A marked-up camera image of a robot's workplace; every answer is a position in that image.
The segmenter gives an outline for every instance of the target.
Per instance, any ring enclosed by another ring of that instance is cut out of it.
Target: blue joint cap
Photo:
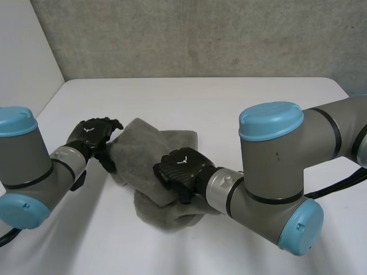
[[[240,114],[239,135],[249,142],[263,142],[297,129],[304,114],[297,104],[285,101],[262,103]]]
[[[25,107],[0,108],[0,138],[24,135],[37,127],[37,121],[30,109]]]
[[[18,229],[37,228],[50,213],[42,202],[26,195],[6,193],[0,197],[0,219]]]
[[[313,199],[304,201],[285,225],[279,238],[279,248],[296,256],[305,255],[316,243],[322,224],[322,207]]]

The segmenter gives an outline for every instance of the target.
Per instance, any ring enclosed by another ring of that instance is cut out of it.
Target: metal cylinder
[[[0,180],[5,189],[29,183],[52,169],[38,128],[20,136],[0,137]]]

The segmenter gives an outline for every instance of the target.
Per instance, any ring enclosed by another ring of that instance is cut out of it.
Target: gray cloth
[[[193,131],[159,131],[141,119],[134,119],[112,143],[109,151],[117,172],[116,182],[136,189],[134,205],[145,222],[165,230],[176,230],[198,222],[206,213],[218,214],[199,196],[182,205],[175,191],[167,190],[154,176],[153,165],[164,155],[182,147],[197,149]]]

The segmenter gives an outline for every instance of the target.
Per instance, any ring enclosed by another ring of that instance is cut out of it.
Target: white table
[[[140,117],[161,130],[195,130],[204,155],[241,170],[237,119],[243,109],[282,100],[310,108],[346,97],[327,78],[73,80],[38,122],[50,152],[92,117],[124,125]],[[305,192],[357,168],[342,158],[309,168]],[[296,257],[224,215],[161,232],[136,216],[130,188],[117,185],[96,161],[87,170],[84,187],[70,192],[41,227],[0,249],[1,274],[367,274],[366,184],[318,200],[325,211],[321,238],[308,255]]]

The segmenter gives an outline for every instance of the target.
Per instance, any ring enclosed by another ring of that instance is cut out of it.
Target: gray robot arm
[[[367,167],[367,96],[304,111],[288,102],[250,107],[240,115],[239,135],[243,174],[208,167],[204,156],[187,148],[171,157],[192,154],[195,189],[212,207],[281,249],[306,254],[321,232],[323,210],[304,196],[303,170],[340,156]]]
[[[116,128],[122,125],[108,118],[82,121],[49,155],[29,109],[0,108],[0,181],[6,189],[0,219],[16,229],[36,228],[69,190],[83,185],[91,157],[113,171],[105,148]]]

